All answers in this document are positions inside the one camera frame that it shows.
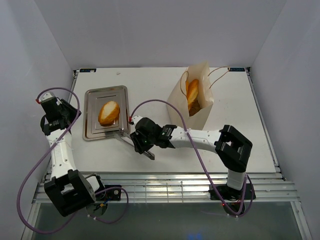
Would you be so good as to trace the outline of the metal tongs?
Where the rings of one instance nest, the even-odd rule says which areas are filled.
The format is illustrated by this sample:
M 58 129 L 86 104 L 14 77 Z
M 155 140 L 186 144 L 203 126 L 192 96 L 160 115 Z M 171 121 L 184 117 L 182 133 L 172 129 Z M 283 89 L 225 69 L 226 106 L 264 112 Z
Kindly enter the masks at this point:
M 131 146 L 133 149 L 135 148 L 134 143 L 130 138 L 130 135 L 126 133 L 123 129 L 120 128 L 118 130 L 118 133 L 114 133 L 113 135 L 118 141 Z M 152 161 L 155 160 L 155 155 L 150 151 L 144 151 L 142 154 Z

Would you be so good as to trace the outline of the oval bread loaf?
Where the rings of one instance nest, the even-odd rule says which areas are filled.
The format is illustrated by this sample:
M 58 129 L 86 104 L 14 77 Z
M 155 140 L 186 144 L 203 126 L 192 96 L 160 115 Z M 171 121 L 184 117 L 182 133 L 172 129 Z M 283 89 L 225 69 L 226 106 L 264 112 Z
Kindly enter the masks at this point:
M 98 122 L 102 126 L 112 125 L 120 115 L 120 106 L 116 101 L 109 101 L 103 105 L 98 115 Z

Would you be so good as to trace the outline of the long baguette bread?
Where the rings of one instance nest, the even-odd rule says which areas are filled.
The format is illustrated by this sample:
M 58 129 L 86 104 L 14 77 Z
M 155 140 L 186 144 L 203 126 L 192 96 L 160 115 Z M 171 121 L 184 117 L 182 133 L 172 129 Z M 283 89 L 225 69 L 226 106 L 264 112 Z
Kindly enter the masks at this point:
M 196 100 L 198 93 L 199 93 L 199 80 L 194 79 L 188 85 L 188 90 L 186 95 L 188 107 L 190 107 L 192 103 Z
M 185 88 L 186 88 L 186 94 L 187 94 L 187 95 L 188 95 L 188 93 L 189 93 L 189 85 L 190 85 L 189 81 L 186 80 L 186 81 L 185 81 Z

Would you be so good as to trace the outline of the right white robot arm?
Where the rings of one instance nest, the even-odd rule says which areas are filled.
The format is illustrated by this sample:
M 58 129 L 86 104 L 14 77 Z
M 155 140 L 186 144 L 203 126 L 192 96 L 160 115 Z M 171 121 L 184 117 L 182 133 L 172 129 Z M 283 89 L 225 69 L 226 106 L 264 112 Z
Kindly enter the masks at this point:
M 247 164 L 253 144 L 232 125 L 221 130 L 184 130 L 167 124 L 163 127 L 147 117 L 134 116 L 130 124 L 135 131 L 130 134 L 134 150 L 143 154 L 153 146 L 162 149 L 193 148 L 215 153 L 228 169 L 226 194 L 237 199 L 244 193 Z

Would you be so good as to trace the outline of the metal tray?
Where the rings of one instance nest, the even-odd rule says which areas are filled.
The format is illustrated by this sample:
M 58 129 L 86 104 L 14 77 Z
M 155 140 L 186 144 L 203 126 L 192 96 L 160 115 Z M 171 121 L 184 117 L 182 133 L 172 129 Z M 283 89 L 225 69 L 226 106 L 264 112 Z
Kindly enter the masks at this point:
M 83 139 L 130 133 L 128 89 L 124 85 L 90 89 L 84 96 Z

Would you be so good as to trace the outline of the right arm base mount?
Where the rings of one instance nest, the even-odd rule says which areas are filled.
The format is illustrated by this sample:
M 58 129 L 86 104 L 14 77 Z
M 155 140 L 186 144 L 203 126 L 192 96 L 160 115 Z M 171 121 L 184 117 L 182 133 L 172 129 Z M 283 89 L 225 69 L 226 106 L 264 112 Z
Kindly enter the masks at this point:
M 242 198 L 242 191 L 243 190 L 233 189 L 231 187 L 228 187 L 226 184 L 217 184 L 215 186 L 216 186 L 217 191 L 219 192 L 219 194 L 221 195 L 221 197 L 224 200 L 237 201 Z M 214 188 L 211 185 L 209 186 L 208 192 L 210 194 L 211 200 L 219 200 L 218 194 L 216 193 L 216 191 L 214 190 Z M 246 189 L 244 192 L 244 200 L 250 200 L 252 197 L 253 197 L 253 200 L 255 200 L 256 194 L 254 191 L 252 191 L 251 184 L 247 183 Z

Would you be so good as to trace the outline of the beige paper bag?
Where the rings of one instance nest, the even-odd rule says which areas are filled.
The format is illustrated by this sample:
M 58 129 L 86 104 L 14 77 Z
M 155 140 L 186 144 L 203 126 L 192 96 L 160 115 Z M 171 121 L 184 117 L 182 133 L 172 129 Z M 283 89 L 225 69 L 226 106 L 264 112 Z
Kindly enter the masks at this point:
M 179 111 L 167 107 L 171 123 L 183 127 L 183 117 L 188 129 L 202 130 L 214 104 L 213 85 L 229 71 L 227 66 L 210 70 L 207 61 L 188 66 L 167 99 Z

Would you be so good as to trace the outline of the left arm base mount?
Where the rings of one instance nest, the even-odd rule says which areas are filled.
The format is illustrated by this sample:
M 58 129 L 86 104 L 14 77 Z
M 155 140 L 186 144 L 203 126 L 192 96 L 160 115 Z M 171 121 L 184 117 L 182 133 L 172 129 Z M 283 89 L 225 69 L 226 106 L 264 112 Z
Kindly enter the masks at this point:
M 103 189 L 109 189 L 112 188 L 110 190 L 107 190 L 105 192 L 100 193 L 99 195 L 97 195 L 97 199 L 100 201 L 120 201 L 121 200 L 121 185 L 104 185 L 103 188 L 99 189 L 99 191 L 103 190 Z

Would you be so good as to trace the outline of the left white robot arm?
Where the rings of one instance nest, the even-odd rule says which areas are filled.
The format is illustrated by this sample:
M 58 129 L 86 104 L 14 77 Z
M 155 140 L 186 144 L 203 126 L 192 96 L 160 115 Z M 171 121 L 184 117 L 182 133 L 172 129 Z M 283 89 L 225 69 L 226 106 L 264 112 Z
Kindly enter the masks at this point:
M 106 187 L 97 174 L 84 177 L 76 168 L 72 152 L 72 134 L 68 131 L 61 140 L 60 135 L 76 119 L 77 109 L 64 99 L 47 92 L 40 101 L 45 115 L 40 127 L 50 146 L 51 179 L 44 190 L 58 212 L 66 217 L 106 195 Z

